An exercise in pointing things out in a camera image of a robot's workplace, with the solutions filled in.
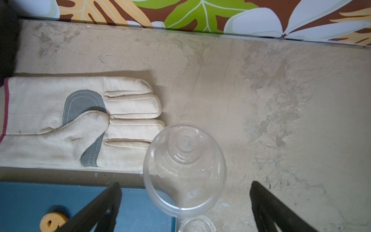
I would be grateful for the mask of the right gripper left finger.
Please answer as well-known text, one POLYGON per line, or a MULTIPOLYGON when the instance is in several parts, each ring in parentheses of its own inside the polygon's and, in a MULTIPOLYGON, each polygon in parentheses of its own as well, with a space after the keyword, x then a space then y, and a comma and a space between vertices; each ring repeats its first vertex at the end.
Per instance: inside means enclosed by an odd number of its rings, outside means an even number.
POLYGON ((57 232, 112 232, 116 226, 122 199, 122 190, 118 182, 111 184, 106 190, 92 200, 57 232))

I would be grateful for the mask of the clear jar brown cookies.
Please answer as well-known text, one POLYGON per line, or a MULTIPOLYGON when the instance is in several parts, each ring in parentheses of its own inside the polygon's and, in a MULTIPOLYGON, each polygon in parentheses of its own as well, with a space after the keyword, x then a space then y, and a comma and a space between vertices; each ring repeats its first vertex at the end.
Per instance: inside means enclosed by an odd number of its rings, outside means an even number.
POLYGON ((166 127, 151 142, 143 165, 152 202, 172 217, 195 217, 215 206, 227 167, 216 140, 194 125, 166 127))

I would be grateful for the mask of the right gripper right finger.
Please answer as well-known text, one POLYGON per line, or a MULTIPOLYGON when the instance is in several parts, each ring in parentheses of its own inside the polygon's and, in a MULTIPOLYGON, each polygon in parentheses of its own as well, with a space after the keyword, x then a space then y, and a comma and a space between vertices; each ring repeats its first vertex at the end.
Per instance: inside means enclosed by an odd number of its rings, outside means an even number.
POLYGON ((250 199, 259 232, 315 232, 316 229, 294 213, 268 189, 253 181, 250 199))

